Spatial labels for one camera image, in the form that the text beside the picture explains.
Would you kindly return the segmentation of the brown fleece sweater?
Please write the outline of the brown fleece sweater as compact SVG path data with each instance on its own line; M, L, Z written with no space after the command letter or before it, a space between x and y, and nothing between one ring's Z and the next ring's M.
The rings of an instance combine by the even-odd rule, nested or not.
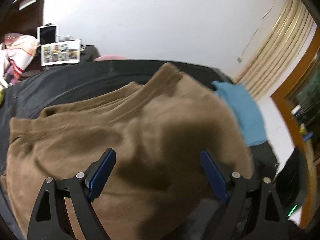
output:
M117 159L94 209L112 239L160 239L181 225L210 185L200 153L254 172L232 111L214 91L166 63L144 85L131 82L85 101L10 120L2 177L23 234L45 178L86 170L107 148Z

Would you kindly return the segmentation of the light blue cloth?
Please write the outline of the light blue cloth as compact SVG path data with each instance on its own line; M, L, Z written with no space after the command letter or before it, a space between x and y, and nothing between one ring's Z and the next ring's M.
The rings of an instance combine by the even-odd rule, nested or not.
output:
M231 108L247 146L267 142L264 120L259 107L242 84L212 82L217 95Z

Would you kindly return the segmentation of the black storage bag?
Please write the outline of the black storage bag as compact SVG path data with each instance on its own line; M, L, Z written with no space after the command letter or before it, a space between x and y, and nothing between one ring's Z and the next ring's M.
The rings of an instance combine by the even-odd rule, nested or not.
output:
M2 181L7 168L10 120L12 118L37 119L41 111L47 107L96 98L131 82L144 85L166 63L173 64L180 72L188 74L204 87L214 91L216 95L212 82L226 82L223 74L209 67L182 62L116 60L79 63L48 70L4 90L4 102L1 107L1 216L9 232L2 233L1 239L14 239L16 231L19 232L21 239L27 239L27 233L23 234L16 222ZM254 172L250 178L246 179L261 181L267 177L279 180L281 173L277 170L277 160L268 141L247 147L252 156ZM192 229L200 230L203 239L208 223L212 218L218 217L222 210L217 204L219 199L211 185L210 193L210 197L203 198L181 225L160 239L179 239ZM85 239L70 199L66 199L66 207L76 239Z

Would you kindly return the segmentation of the beige curtain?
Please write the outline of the beige curtain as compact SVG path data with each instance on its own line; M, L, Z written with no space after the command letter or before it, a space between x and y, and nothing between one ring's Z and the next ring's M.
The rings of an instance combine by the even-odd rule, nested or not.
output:
M279 80L306 42L314 20L301 0L288 0L260 49L234 79L259 100Z

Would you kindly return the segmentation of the pink patterned pillow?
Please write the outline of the pink patterned pillow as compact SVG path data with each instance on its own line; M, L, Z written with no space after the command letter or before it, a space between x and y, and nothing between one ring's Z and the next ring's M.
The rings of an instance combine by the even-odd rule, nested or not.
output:
M21 75L34 59L39 40L31 35L8 33L1 43L1 86L18 83Z

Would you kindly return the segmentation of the white tablet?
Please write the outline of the white tablet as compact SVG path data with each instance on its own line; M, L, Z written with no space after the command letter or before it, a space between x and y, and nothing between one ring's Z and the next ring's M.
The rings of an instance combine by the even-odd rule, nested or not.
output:
M37 27L37 39L40 45L55 43L59 41L59 25L47 24Z

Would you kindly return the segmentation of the dark wooden headboard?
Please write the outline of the dark wooden headboard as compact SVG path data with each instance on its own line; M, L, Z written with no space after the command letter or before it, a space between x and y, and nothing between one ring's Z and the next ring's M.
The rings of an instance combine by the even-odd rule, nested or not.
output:
M43 26L44 0L17 0L1 20L1 42L9 33L37 37Z

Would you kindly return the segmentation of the wooden window frame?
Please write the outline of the wooden window frame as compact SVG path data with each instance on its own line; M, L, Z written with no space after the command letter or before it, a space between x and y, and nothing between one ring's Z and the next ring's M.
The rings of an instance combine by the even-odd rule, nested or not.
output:
M314 36L298 64L271 96L285 121L294 146L306 157L307 195L299 223L299 227L303 229L307 228L316 212L318 178L311 139L304 140L308 133L307 126L298 121L298 115L302 113L302 110L299 109L293 113L295 108L293 104L297 101L295 96L307 85L318 65L319 27L316 28Z

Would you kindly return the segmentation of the photo collage frame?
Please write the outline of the photo collage frame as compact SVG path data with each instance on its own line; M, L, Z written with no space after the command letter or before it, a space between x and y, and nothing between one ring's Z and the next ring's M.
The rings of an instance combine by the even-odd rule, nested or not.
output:
M49 43L41 46L41 66L79 63L81 40Z

